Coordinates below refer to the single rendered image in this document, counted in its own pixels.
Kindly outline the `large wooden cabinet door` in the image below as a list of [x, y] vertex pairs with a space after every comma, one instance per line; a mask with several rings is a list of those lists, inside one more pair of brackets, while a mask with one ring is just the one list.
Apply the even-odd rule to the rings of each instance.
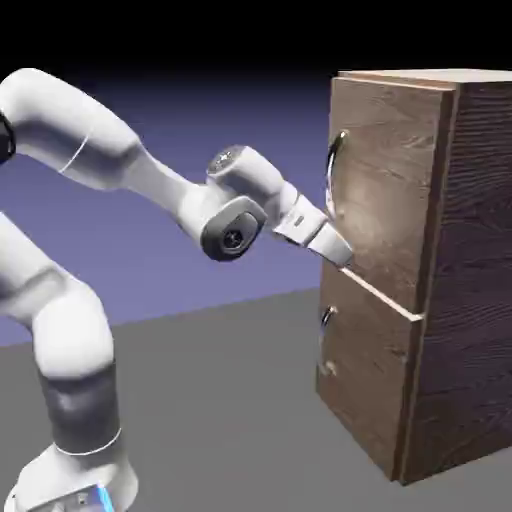
[[455, 90], [340, 76], [330, 135], [338, 229], [353, 273], [411, 315], [424, 309], [432, 219], [451, 133]]

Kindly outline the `brown wooden cabinet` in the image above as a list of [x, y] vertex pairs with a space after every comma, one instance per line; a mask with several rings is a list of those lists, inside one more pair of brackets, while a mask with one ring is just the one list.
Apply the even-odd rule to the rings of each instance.
[[[455, 90], [400, 472], [392, 480], [409, 485], [512, 447], [512, 71], [340, 76]], [[406, 311], [353, 273], [350, 263], [338, 271]]]

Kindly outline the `small wooden cabinet door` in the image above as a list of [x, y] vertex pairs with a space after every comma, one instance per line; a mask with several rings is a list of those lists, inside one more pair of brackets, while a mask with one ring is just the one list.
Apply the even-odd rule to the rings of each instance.
[[348, 274], [325, 263], [320, 318], [329, 321], [316, 389], [370, 459], [390, 480], [400, 472], [405, 416], [423, 316], [399, 311]]

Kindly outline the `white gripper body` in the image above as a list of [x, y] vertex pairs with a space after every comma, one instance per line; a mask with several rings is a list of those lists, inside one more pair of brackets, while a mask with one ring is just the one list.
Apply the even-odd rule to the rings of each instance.
[[345, 267], [353, 256], [349, 243], [330, 222], [322, 225], [307, 248], [335, 267]]

